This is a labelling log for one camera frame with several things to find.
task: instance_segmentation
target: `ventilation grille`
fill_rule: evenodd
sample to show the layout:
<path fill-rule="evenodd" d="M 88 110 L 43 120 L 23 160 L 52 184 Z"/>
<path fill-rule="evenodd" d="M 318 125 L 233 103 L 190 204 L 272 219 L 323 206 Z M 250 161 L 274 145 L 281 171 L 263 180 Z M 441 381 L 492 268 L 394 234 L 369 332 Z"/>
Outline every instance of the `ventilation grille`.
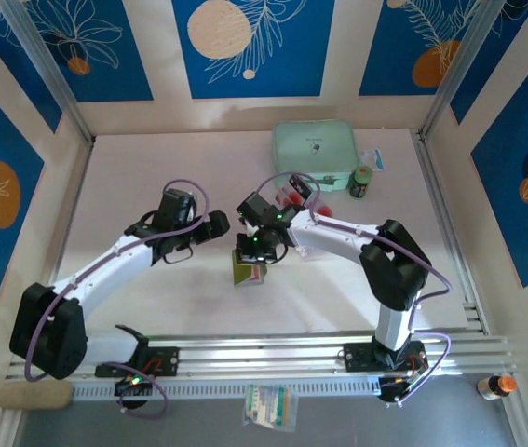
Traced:
<path fill-rule="evenodd" d="M 294 379 L 263 381 L 174 382 L 161 384 L 169 399 L 242 399 L 248 385 L 285 386 L 300 397 L 375 396 L 380 394 L 377 378 Z M 74 383 L 74 400 L 115 400 L 114 384 L 104 382 Z M 157 390 L 125 400 L 162 399 Z"/>

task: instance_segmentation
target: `small box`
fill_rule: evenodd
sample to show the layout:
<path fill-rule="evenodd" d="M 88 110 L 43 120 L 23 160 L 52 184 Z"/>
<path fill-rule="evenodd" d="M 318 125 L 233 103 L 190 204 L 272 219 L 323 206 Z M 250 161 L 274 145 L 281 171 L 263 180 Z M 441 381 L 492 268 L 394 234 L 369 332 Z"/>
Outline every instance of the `small box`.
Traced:
<path fill-rule="evenodd" d="M 237 252 L 232 251 L 233 256 L 233 282 L 235 287 L 254 286 L 264 284 L 267 273 L 265 265 L 240 264 L 237 261 Z"/>
<path fill-rule="evenodd" d="M 353 129 L 344 120 L 278 123 L 273 138 L 278 172 L 310 174 L 322 191 L 346 189 L 359 165 Z"/>

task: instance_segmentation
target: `brown bottle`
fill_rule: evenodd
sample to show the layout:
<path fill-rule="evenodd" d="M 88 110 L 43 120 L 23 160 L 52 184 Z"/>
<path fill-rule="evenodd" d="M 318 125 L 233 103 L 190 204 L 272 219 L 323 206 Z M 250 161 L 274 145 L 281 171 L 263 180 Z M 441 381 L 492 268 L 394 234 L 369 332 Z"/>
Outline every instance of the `brown bottle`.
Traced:
<path fill-rule="evenodd" d="M 486 400 L 502 399 L 517 387 L 513 377 L 502 377 L 501 375 L 492 375 L 477 383 L 477 391 Z"/>

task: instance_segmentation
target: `orange bottle cap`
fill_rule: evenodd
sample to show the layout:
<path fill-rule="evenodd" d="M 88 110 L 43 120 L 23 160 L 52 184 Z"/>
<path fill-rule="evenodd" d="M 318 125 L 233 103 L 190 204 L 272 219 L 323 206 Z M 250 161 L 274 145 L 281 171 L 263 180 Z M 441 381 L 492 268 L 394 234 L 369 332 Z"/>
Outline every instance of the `orange bottle cap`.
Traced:
<path fill-rule="evenodd" d="M 511 393 L 518 387 L 513 377 L 501 377 L 497 384 L 505 393 Z"/>

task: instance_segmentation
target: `green jar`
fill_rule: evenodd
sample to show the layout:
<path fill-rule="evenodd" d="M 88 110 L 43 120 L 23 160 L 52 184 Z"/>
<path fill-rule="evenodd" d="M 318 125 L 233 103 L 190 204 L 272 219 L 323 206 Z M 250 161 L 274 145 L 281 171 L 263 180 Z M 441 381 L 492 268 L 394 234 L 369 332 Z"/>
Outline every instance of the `green jar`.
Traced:
<path fill-rule="evenodd" d="M 353 181 L 348 192 L 353 198 L 364 198 L 372 182 L 373 170 L 367 165 L 360 165 L 353 174 Z"/>

